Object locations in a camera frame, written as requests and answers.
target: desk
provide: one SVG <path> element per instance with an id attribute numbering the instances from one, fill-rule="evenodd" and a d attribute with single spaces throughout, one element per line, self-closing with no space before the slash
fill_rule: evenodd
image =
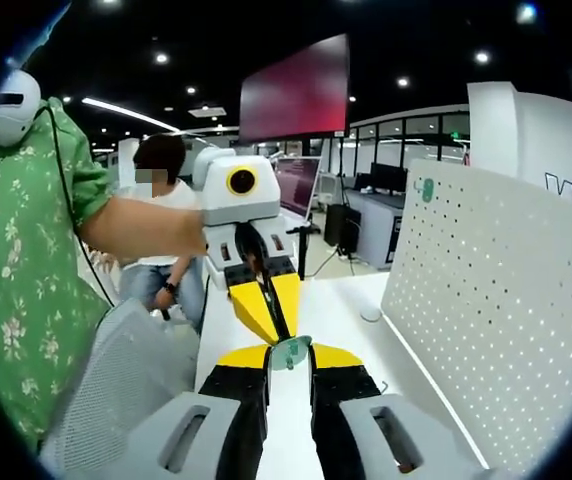
<path id="1" fill-rule="evenodd" d="M 402 225 L 405 195 L 346 191 L 350 207 L 362 214 L 357 256 L 377 269 L 390 268 Z"/>
<path id="2" fill-rule="evenodd" d="M 375 383 L 386 393 L 400 393 L 453 429 L 462 452 L 474 456 L 428 380 L 400 343 L 387 319 L 370 324 L 359 316 L 356 299 L 380 304 L 388 274 L 378 273 L 302 285 L 299 335 L 347 349 L 362 359 Z M 226 293 L 211 288 L 197 360 L 196 390 L 217 359 L 261 340 L 236 320 Z M 323 474 L 311 438 L 310 373 L 305 360 L 293 371 L 271 373 L 268 437 L 257 472 L 258 480 L 321 480 Z"/>

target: red screen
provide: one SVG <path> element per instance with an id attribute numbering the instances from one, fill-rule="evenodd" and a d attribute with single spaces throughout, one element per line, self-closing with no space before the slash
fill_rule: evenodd
<path id="1" fill-rule="evenodd" d="M 242 85 L 240 140 L 343 132 L 348 100 L 348 42 L 323 40 L 248 77 Z"/>

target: wristwatch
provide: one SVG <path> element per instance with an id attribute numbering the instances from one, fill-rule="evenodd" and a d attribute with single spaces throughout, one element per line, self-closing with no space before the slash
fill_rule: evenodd
<path id="1" fill-rule="evenodd" d="M 164 284 L 164 290 L 166 290 L 170 294 L 173 294 L 175 293 L 175 290 L 177 290 L 177 285 L 173 285 L 172 283 L 166 282 Z"/>

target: white desk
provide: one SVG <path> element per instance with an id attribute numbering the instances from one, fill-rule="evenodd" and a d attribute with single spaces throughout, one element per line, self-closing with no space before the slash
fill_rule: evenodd
<path id="1" fill-rule="evenodd" d="M 388 274 L 307 281 L 302 287 L 299 335 L 351 351 L 362 359 L 375 383 L 386 393 L 400 393 L 425 411 L 444 416 L 443 405 L 415 362 L 384 320 L 369 324 L 359 316 L 355 299 L 380 304 Z M 212 288 L 197 361 L 196 390 L 225 353 L 262 341 L 236 320 L 225 292 Z M 258 480 L 323 479 L 311 438 L 310 373 L 308 361 L 293 371 L 271 373 L 268 437 L 257 472 Z M 465 440 L 456 439 L 467 447 Z"/>

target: person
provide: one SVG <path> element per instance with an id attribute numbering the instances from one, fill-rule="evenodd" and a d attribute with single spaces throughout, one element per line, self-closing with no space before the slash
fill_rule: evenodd
<path id="1" fill-rule="evenodd" d="M 185 159 L 186 147 L 181 136 L 149 137 L 133 157 L 138 185 L 124 195 L 172 208 L 197 208 L 195 193 L 178 178 Z M 115 260 L 108 256 L 103 263 L 110 270 Z M 137 298 L 151 311 L 168 310 L 179 304 L 186 319 L 201 334 L 205 290 L 199 259 L 187 255 L 148 257 L 121 260 L 120 265 L 122 299 Z"/>
<path id="2" fill-rule="evenodd" d="M 109 310 L 78 277 L 76 235 L 119 257 L 206 251 L 198 211 L 110 190 L 62 103 L 12 72 L 0 90 L 0 403 L 32 451 Z"/>

